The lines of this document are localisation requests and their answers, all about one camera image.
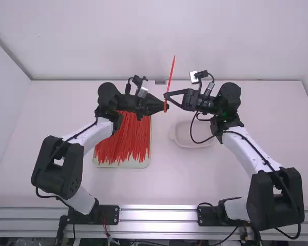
red stick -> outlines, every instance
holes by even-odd
[[[175,59],[176,59],[176,56],[174,55],[174,59],[172,61],[172,66],[171,66],[171,71],[170,71],[168,88],[167,88],[166,92],[169,92],[169,90],[170,90],[170,83],[171,83],[171,79],[172,79],[172,73],[174,72]],[[166,102],[166,99],[165,99],[164,100],[164,113],[166,113],[166,104],[167,104],[167,102]]]

cable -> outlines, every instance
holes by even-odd
[[[217,246],[217,245],[223,243],[224,241],[227,241],[234,234],[234,232],[237,230],[237,228],[238,227],[235,227],[235,229],[225,239],[223,239],[223,240],[221,240],[221,241],[219,241],[215,244],[208,244],[207,246]]]
[[[291,202],[291,205],[292,205],[293,209],[294,209],[295,211],[297,211],[297,214],[298,214],[299,220],[300,220],[300,214],[299,214],[299,211],[298,211],[298,209],[297,209],[297,206],[296,206],[296,204],[295,204],[295,202],[294,202],[294,200],[293,200],[293,198],[292,198],[292,196],[291,196],[291,194],[290,194],[288,188],[286,187],[284,181],[281,179],[280,176],[278,176],[277,172],[274,170],[274,168],[273,168],[272,165],[269,163],[269,161],[258,151],[258,149],[257,149],[257,148],[256,148],[245,136],[243,136],[242,134],[240,134],[240,133],[238,133],[238,132],[234,132],[234,131],[223,131],[223,132],[217,133],[217,134],[215,134],[215,135],[212,135],[212,136],[210,136],[209,138],[207,138],[207,139],[205,139],[205,140],[203,140],[203,141],[200,141],[200,142],[197,142],[197,141],[195,141],[195,140],[193,139],[193,136],[192,136],[192,134],[191,134],[191,129],[192,129],[193,122],[194,122],[194,119],[195,119],[195,117],[197,116],[197,114],[198,114],[198,112],[196,112],[196,114],[194,115],[194,117],[193,117],[193,119],[192,119],[192,121],[191,121],[191,123],[190,123],[190,129],[189,129],[189,131],[190,131],[190,137],[191,137],[192,141],[193,141],[194,143],[196,143],[196,144],[202,144],[202,143],[204,143],[204,142],[206,142],[206,141],[209,141],[210,139],[212,139],[212,138],[214,138],[214,137],[216,137],[216,136],[222,135],[223,133],[234,133],[234,134],[239,135],[240,137],[242,137],[242,139],[245,140],[245,141],[253,148],[253,150],[254,150],[254,151],[260,156],[260,158],[265,162],[265,165],[267,165],[267,166],[271,169],[272,173],[276,176],[276,178],[278,179],[279,183],[280,183],[281,186],[283,187],[283,191],[287,194],[288,198],[290,199],[290,202]],[[297,238],[300,236],[300,234],[301,234],[301,224],[298,223],[297,225],[298,225],[298,230],[297,230],[297,234],[296,234],[294,237],[292,237],[292,236],[286,234],[285,232],[283,232],[283,231],[282,231],[281,229],[279,229],[279,228],[275,228],[275,230],[278,231],[278,232],[280,232],[281,234],[283,234],[283,235],[284,235],[285,237],[287,237],[288,239],[295,240],[295,239],[297,239]]]
[[[156,243],[156,242],[150,242],[150,241],[144,241],[144,240],[135,240],[136,242],[142,242],[142,243],[147,243],[147,244],[152,244],[152,245],[156,245],[156,246],[168,246],[165,244],[160,244],[160,243]]]
[[[61,201],[65,206],[67,206],[70,209],[73,209],[70,205],[68,205],[66,202],[64,202],[59,196],[43,196],[39,194],[39,187],[35,187],[35,193],[37,195],[37,197],[39,198],[56,198],[56,200]]]
[[[194,123],[195,117],[196,117],[198,114],[199,114],[199,113],[198,113],[198,111],[197,111],[197,112],[195,113],[195,115],[193,116],[193,119],[192,119],[191,122],[190,122],[189,133],[190,133],[190,138],[191,138],[191,140],[192,140],[194,143],[196,143],[196,144],[202,144],[202,143],[207,142],[207,141],[209,141],[210,139],[212,139],[212,138],[218,136],[219,134],[217,134],[217,135],[212,135],[212,136],[208,137],[207,139],[205,139],[205,140],[203,140],[203,141],[200,141],[200,142],[195,141],[194,138],[193,138],[193,134],[191,133],[191,130],[192,130],[192,128],[193,128],[193,123]]]
[[[211,120],[211,119],[200,119],[200,118],[199,118],[199,115],[200,115],[200,114],[204,115],[204,114],[201,113],[201,112],[200,112],[200,113],[197,113],[197,114],[196,114],[196,119],[197,119],[197,120],[199,120],[199,121],[210,121],[210,120]]]
[[[202,212],[200,212],[200,210],[199,210],[201,205],[208,205],[210,207],[213,207],[213,205],[211,203],[209,203],[209,202],[201,202],[200,204],[197,205],[197,209],[196,210],[198,211],[198,213],[201,214],[201,216],[203,216],[205,218],[204,214]],[[223,239],[223,240],[221,240],[221,241],[219,241],[219,242],[217,242],[215,244],[212,244],[212,245],[209,244],[208,246],[217,246],[217,245],[223,243],[224,241],[228,240],[232,236],[232,234],[234,234],[234,232],[237,230],[237,228],[238,227],[235,227],[235,229],[225,239]]]
[[[74,237],[74,241],[76,239],[76,236],[75,236],[75,224],[73,224],[73,237]]]
[[[130,77],[129,79],[128,79],[128,84],[130,84],[130,80],[132,80],[133,79],[133,77]]]
[[[136,241],[137,239],[135,239],[132,243],[130,243],[129,246],[132,246]]]

